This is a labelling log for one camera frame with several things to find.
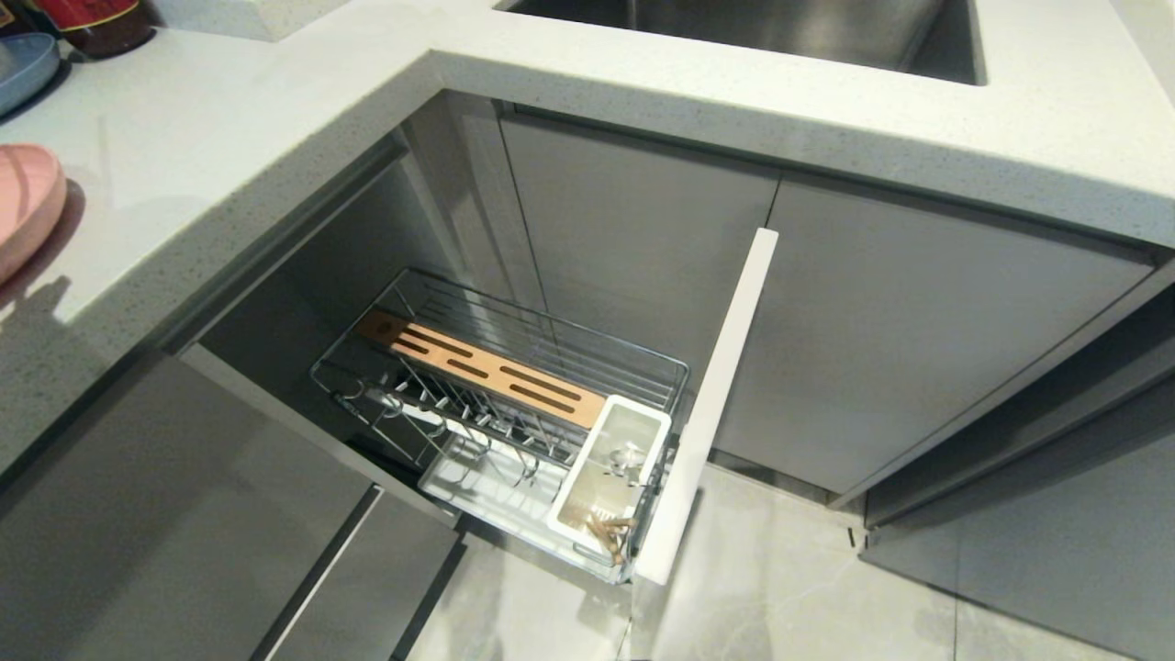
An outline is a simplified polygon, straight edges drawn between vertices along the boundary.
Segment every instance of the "pink plate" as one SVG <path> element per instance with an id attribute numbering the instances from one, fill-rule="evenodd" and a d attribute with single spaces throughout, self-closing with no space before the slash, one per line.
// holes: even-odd
<path id="1" fill-rule="evenodd" d="M 0 144 L 0 282 L 33 256 L 66 203 L 66 175 L 40 144 Z"/>

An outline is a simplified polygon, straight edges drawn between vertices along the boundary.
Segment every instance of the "floor tile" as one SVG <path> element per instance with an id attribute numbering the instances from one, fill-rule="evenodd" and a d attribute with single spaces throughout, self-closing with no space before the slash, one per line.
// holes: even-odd
<path id="1" fill-rule="evenodd" d="M 955 661 L 1123 661 L 1126 659 L 981 606 L 959 602 Z"/>
<path id="2" fill-rule="evenodd" d="M 626 586 L 607 586 L 529 548 L 506 551 L 474 535 L 465 545 L 409 661 L 617 657 L 630 616 Z"/>
<path id="3" fill-rule="evenodd" d="M 865 565 L 860 519 L 707 466 L 654 659 L 948 661 L 954 599 Z"/>

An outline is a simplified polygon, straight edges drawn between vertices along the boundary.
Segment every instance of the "sink basin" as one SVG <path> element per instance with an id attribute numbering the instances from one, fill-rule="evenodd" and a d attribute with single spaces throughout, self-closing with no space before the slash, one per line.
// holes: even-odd
<path id="1" fill-rule="evenodd" d="M 968 0 L 521 0 L 509 11 L 981 83 Z"/>

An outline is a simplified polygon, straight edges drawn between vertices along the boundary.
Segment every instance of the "white countertop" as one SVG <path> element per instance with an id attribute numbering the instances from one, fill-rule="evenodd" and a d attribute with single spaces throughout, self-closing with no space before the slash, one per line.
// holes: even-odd
<path id="1" fill-rule="evenodd" d="M 161 31 L 0 126 L 80 222 L 0 289 L 0 467 L 307 194 L 444 88 L 1175 247 L 1175 109 L 1108 0 L 975 0 L 988 85 L 351 0 L 278 43 Z"/>

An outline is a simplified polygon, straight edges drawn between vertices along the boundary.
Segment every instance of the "dish rack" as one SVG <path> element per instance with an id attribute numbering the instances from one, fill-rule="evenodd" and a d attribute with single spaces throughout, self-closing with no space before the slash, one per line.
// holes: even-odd
<path id="1" fill-rule="evenodd" d="M 640 481 L 630 480 L 637 506 L 616 553 L 560 534 L 548 524 L 551 508 L 600 412 L 619 399 L 672 418 L 689 367 L 409 268 L 315 362 L 310 378 L 423 471 L 422 492 L 622 582 L 639 552 L 671 444 L 643 459 Z"/>

